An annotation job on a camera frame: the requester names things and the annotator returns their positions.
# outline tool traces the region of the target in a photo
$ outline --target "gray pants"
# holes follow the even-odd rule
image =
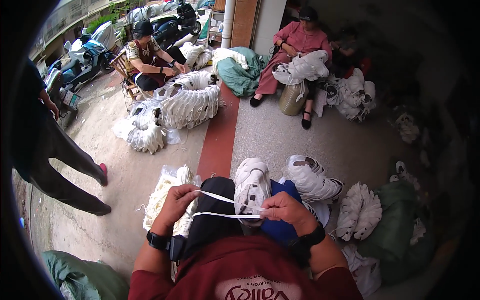
[[[107,178],[92,157],[75,144],[53,118],[47,118],[40,131],[30,173],[30,182],[45,195],[94,215],[108,214],[111,209],[97,197],[66,180],[48,162],[56,158],[73,169],[106,184]]]

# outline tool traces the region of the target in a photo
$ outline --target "wooden chair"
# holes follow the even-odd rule
[[[132,98],[132,101],[136,101],[137,96],[141,93],[140,89],[137,87],[135,82],[132,80],[131,75],[127,72],[127,54],[126,51],[122,51],[118,54],[118,56],[112,60],[110,65],[117,70],[117,72],[123,77],[123,80],[125,82],[125,88]]]

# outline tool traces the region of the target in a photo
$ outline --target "pink outfit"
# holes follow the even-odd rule
[[[332,59],[332,49],[328,44],[328,38],[325,32],[317,30],[313,34],[307,34],[303,31],[300,22],[291,22],[285,28],[280,30],[274,37],[273,43],[283,40],[290,46],[294,47],[298,52],[310,53],[316,50],[325,50],[328,53],[328,60]],[[287,52],[283,49],[272,57],[267,67],[260,74],[259,86],[256,94],[269,95],[275,94],[278,81],[273,77],[272,69],[278,63],[289,63],[291,57],[287,56]]]

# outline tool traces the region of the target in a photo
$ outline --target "red shoe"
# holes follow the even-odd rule
[[[108,173],[107,173],[107,166],[105,164],[100,164],[100,168],[102,169],[103,173],[105,174],[105,184],[100,183],[102,186],[108,185]]]

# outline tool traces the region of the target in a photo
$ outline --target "black wristwatch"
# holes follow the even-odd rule
[[[288,245],[289,252],[295,257],[300,267],[304,268],[309,266],[309,260],[312,257],[310,248],[320,244],[325,239],[325,229],[319,224],[319,226],[310,234],[299,237],[293,240]]]
[[[150,247],[161,251],[168,251],[170,260],[173,262],[178,262],[182,258],[187,243],[187,239],[182,235],[162,237],[150,231],[147,232],[147,241]]]
[[[147,241],[150,247],[158,250],[170,251],[171,237],[162,237],[155,233],[147,232]]]

